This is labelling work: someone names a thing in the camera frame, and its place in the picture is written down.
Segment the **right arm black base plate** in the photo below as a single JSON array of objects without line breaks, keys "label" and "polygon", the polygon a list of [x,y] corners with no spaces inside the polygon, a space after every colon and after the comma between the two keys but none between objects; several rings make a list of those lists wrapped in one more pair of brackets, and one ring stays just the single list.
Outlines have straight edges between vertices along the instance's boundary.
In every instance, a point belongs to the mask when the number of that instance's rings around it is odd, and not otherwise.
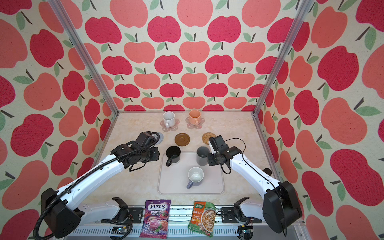
[{"label": "right arm black base plate", "polygon": [[222,218],[222,223],[224,224],[249,224],[250,222],[260,224],[263,221],[257,218],[249,218],[246,217],[240,208],[231,207],[231,208],[221,208],[219,211],[217,211],[217,216],[220,216]]}]

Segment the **round grey coaster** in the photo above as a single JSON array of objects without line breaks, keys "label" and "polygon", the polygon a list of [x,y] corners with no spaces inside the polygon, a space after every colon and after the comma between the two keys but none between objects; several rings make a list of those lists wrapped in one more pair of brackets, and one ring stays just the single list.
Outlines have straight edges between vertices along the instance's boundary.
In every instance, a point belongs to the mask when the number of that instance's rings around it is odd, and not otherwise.
[{"label": "round grey coaster", "polygon": [[164,140],[164,135],[162,133],[160,133],[160,132],[158,132],[158,134],[159,134],[159,140],[156,143],[156,145],[161,144],[163,142],[163,140]]}]

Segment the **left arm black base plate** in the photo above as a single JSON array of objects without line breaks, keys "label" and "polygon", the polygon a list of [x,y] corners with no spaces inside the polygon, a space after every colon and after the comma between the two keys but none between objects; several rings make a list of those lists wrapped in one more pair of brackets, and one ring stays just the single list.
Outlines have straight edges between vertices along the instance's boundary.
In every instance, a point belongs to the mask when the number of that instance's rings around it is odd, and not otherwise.
[{"label": "left arm black base plate", "polygon": [[104,224],[124,225],[139,224],[143,217],[143,208],[123,208],[112,219],[101,220]]}]

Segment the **pink flower silicone coaster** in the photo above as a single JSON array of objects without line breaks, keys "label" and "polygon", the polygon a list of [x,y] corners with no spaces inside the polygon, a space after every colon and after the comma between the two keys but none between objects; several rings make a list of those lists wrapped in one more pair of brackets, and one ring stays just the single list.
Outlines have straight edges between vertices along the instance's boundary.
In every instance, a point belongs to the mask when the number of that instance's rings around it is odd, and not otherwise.
[{"label": "pink flower silicone coaster", "polygon": [[186,118],[187,128],[188,129],[201,129],[203,124],[205,123],[205,119],[201,118],[200,123],[198,125],[193,125],[190,123],[189,117]]}]

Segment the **round woven rattan coaster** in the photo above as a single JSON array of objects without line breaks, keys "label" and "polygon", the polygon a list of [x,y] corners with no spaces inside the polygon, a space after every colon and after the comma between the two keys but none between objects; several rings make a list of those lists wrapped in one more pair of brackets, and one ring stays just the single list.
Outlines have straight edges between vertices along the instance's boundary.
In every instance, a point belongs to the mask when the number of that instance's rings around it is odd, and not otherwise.
[{"label": "round woven rattan coaster", "polygon": [[210,133],[210,132],[204,133],[202,136],[202,141],[204,144],[209,145],[210,138],[214,138],[214,137],[216,137],[214,133]]}]

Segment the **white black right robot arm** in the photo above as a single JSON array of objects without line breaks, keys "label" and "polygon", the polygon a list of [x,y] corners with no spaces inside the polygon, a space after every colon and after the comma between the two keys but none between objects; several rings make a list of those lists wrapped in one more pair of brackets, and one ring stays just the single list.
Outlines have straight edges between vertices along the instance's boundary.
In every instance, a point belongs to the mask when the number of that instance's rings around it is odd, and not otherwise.
[{"label": "white black right robot arm", "polygon": [[280,182],[250,162],[237,147],[214,147],[208,156],[208,164],[227,165],[238,172],[260,194],[262,203],[244,197],[234,204],[239,221],[259,219],[276,233],[281,233],[303,216],[296,190],[288,181]]}]

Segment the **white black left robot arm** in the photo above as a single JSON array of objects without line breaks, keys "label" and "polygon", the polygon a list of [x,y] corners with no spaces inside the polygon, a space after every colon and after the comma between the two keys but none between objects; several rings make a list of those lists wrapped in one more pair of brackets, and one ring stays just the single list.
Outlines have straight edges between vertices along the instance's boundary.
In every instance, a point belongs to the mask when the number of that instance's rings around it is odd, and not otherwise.
[{"label": "white black left robot arm", "polygon": [[128,205],[119,197],[85,206],[81,203],[111,177],[136,163],[158,161],[160,152],[154,144],[144,146],[133,142],[118,146],[103,161],[71,183],[54,190],[49,188],[41,195],[41,215],[33,230],[35,240],[63,238],[78,226],[101,221],[118,226],[132,226],[133,217]]}]

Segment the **white mug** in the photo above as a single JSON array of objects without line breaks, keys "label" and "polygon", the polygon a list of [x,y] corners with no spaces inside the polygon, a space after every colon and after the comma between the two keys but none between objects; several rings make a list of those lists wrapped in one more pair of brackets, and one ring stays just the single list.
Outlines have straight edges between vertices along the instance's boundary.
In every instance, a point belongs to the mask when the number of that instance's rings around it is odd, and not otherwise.
[{"label": "white mug", "polygon": [[175,125],[176,115],[173,112],[165,112],[163,114],[163,120],[165,122],[166,128],[171,128]]}]

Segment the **grey mug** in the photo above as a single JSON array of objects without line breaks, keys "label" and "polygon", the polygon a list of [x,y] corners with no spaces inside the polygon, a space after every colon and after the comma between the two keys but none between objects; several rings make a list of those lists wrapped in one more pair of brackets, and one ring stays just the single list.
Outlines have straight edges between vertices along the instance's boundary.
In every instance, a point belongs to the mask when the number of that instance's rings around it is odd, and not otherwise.
[{"label": "grey mug", "polygon": [[208,164],[208,155],[210,154],[210,149],[207,147],[199,147],[197,149],[197,164],[200,166],[205,166]]}]

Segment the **round brown wooden coaster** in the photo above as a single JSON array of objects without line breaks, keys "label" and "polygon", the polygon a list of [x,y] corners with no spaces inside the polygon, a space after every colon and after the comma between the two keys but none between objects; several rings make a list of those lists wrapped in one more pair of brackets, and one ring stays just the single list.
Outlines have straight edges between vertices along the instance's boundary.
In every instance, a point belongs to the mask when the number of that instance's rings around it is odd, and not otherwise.
[{"label": "round brown wooden coaster", "polygon": [[180,133],[175,136],[175,143],[180,147],[187,146],[190,143],[190,136],[186,133]]}]

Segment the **orange pink mug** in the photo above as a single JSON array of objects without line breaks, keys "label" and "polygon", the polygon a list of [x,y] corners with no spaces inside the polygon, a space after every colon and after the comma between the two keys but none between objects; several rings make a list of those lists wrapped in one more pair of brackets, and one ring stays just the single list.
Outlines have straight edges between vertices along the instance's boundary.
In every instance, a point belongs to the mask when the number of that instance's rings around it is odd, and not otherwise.
[{"label": "orange pink mug", "polygon": [[189,123],[193,126],[199,125],[201,122],[201,112],[199,110],[191,110],[189,112]]}]

